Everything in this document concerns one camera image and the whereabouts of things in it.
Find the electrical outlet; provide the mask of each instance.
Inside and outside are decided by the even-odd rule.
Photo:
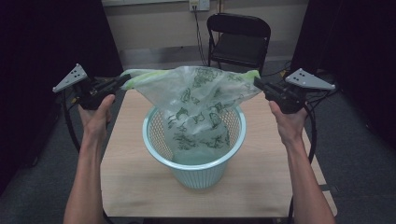
[[[194,11],[193,7],[196,7],[197,11],[208,11],[210,9],[210,0],[189,0],[190,11]]]

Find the table top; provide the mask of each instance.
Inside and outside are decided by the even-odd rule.
[[[127,91],[106,153],[101,181],[104,208],[111,217],[286,217],[291,198],[286,149],[276,120],[261,93],[242,103],[247,134],[230,159],[223,177],[208,189],[188,189],[143,142],[143,120],[152,104],[137,91]],[[304,132],[309,150],[309,139]],[[314,158],[320,185],[325,179]],[[332,195],[323,192],[334,215]]]

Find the white wall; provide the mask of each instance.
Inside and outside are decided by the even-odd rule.
[[[219,0],[211,10],[198,12],[201,37],[208,42],[207,18],[219,11]],[[257,16],[272,29],[268,57],[290,58],[300,33],[308,0],[223,0],[223,12]],[[105,7],[119,51],[196,46],[196,23],[189,3],[170,2]]]

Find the gray carpet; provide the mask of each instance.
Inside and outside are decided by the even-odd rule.
[[[125,55],[125,52],[121,53],[124,68],[133,67],[134,59]],[[174,61],[167,57],[165,63],[145,61],[146,64],[136,67],[171,68],[201,64],[199,56],[196,58],[191,60],[178,55]],[[274,73],[283,69],[284,64],[285,61],[267,62],[263,73]],[[232,66],[223,69],[243,71]],[[112,107],[114,118],[123,96],[119,91],[117,102]],[[341,91],[324,100],[317,107],[316,115],[317,157],[338,209],[337,222],[396,223],[396,149],[366,129],[364,116]],[[72,120],[79,131],[76,109],[72,109]],[[0,222],[61,223],[77,158],[61,113],[36,167],[21,168],[1,196]],[[112,220],[120,224],[131,221],[143,223],[142,217],[113,217]]]

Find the forearm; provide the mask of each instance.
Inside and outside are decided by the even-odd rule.
[[[296,223],[335,223],[332,210],[306,156],[303,140],[285,145],[288,151]]]
[[[84,134],[64,223],[103,223],[100,187],[101,141]]]

